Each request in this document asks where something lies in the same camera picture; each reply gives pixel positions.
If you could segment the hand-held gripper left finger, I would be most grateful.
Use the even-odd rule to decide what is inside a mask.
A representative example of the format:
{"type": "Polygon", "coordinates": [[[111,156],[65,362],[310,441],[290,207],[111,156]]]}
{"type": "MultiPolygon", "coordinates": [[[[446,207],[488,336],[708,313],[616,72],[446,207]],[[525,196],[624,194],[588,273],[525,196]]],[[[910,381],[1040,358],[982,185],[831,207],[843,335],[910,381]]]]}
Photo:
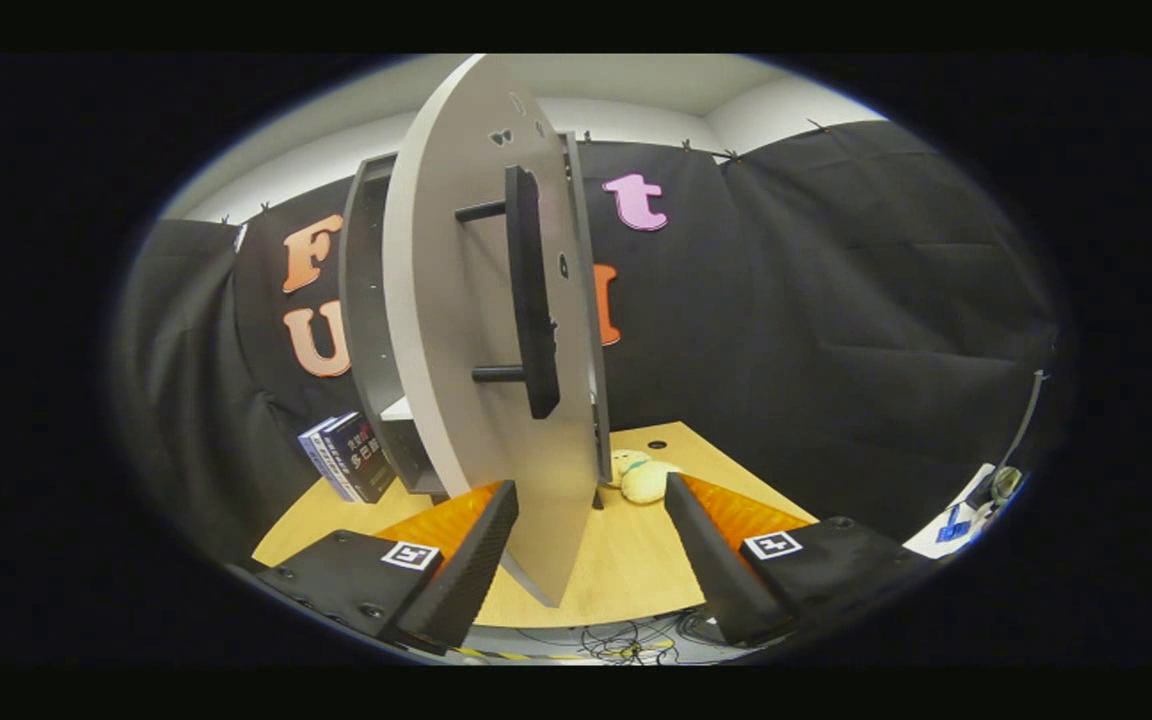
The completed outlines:
{"type": "Polygon", "coordinates": [[[253,583],[361,639],[445,655],[479,615],[518,511],[515,482],[498,482],[371,535],[329,530],[253,583]]]}

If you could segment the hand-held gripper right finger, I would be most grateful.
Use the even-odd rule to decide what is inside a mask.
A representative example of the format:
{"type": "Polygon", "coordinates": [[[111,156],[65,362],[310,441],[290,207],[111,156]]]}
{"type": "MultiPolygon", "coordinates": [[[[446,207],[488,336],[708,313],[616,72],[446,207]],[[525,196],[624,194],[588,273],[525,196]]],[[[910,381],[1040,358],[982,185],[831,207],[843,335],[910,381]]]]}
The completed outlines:
{"type": "Polygon", "coordinates": [[[817,641],[937,569],[859,521],[808,521],[687,473],[668,473],[664,503],[708,614],[736,646],[817,641]]]}

